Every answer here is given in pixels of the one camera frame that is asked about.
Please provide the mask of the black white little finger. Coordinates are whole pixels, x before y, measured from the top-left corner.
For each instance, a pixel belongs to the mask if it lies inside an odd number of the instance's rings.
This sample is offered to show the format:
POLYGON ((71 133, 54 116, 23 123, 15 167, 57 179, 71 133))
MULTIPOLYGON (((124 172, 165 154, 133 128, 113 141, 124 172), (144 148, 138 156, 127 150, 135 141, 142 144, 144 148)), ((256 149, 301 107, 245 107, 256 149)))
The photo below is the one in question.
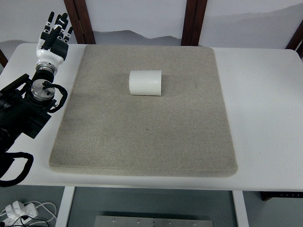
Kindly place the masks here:
POLYGON ((51 11, 51 13, 49 15, 49 18, 47 20, 47 23, 46 23, 46 25, 45 25, 42 33, 41 33, 41 36, 40 36, 41 39, 46 39, 47 36, 50 34, 51 24, 52 24, 53 18, 54 18, 54 12, 51 11))

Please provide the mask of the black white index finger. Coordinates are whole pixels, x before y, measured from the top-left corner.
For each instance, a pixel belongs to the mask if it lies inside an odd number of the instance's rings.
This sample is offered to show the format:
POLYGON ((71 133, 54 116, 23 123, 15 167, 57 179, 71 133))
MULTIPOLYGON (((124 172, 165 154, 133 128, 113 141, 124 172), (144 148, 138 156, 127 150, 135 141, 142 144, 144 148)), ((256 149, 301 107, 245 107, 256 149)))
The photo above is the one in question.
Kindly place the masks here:
POLYGON ((67 32, 67 34, 66 34, 65 37, 63 38, 63 41, 64 41, 65 43, 68 43, 68 42, 69 42, 72 32, 73 32, 73 27, 70 27, 69 30, 68 30, 68 32, 67 32))

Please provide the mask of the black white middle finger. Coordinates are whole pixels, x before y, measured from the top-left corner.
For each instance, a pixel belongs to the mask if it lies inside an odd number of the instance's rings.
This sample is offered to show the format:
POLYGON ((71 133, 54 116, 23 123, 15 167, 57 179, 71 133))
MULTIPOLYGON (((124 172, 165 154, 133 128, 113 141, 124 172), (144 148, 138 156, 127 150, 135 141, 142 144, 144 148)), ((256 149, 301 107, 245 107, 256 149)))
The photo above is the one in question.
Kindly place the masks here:
POLYGON ((58 35, 58 39, 62 39, 63 38, 63 33, 65 32, 65 29, 68 25, 68 14, 67 13, 63 13, 61 15, 61 22, 62 22, 62 26, 60 26, 61 30, 60 30, 60 33, 58 35))

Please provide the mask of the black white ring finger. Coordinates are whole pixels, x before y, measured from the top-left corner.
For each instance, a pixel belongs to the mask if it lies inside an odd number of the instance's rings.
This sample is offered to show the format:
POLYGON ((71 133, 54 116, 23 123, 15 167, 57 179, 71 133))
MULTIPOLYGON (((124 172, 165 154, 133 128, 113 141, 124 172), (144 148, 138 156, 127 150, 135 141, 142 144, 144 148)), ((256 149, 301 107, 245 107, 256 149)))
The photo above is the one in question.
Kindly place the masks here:
POLYGON ((58 14, 54 26, 62 26, 61 14, 58 14))

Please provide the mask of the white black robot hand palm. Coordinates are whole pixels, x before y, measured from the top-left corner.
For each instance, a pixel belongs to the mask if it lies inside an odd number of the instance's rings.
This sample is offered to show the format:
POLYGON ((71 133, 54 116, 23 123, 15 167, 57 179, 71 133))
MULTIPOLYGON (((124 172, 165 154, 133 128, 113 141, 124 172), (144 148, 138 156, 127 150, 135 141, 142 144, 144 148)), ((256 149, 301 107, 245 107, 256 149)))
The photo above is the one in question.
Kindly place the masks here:
POLYGON ((63 37, 63 34, 60 33, 58 38, 56 38, 55 42, 50 47, 50 49, 46 50, 43 49, 42 46, 45 43, 48 36, 49 36, 48 33, 42 32, 38 40, 38 44, 36 48, 36 55, 39 59, 38 62, 44 61, 51 63, 53 65, 60 65, 65 61, 67 56, 67 52, 69 48, 68 46, 69 35, 63 37))

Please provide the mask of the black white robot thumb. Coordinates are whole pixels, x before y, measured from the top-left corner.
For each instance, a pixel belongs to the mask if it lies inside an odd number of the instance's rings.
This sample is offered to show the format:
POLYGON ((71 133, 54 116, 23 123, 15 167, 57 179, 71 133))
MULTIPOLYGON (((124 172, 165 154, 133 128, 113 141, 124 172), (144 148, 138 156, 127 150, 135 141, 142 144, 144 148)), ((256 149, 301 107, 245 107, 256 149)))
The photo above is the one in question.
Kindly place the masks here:
POLYGON ((45 42, 42 45, 42 49, 49 50, 52 47, 55 40, 59 36, 61 29, 62 28, 60 26, 57 26, 56 28, 53 28, 49 34, 43 32, 43 38, 45 42))

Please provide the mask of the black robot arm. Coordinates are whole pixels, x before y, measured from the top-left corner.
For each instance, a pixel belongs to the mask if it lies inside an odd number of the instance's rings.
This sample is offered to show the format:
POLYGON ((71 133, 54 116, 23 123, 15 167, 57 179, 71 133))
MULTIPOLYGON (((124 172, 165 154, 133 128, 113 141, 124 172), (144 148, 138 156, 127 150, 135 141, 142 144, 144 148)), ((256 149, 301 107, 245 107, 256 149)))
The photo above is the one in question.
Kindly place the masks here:
POLYGON ((68 52, 73 32, 68 27, 68 14, 48 21, 38 40, 36 72, 32 78, 24 74, 0 91, 0 151, 7 152, 23 133, 35 138, 67 100, 68 92, 54 84, 54 77, 68 52))

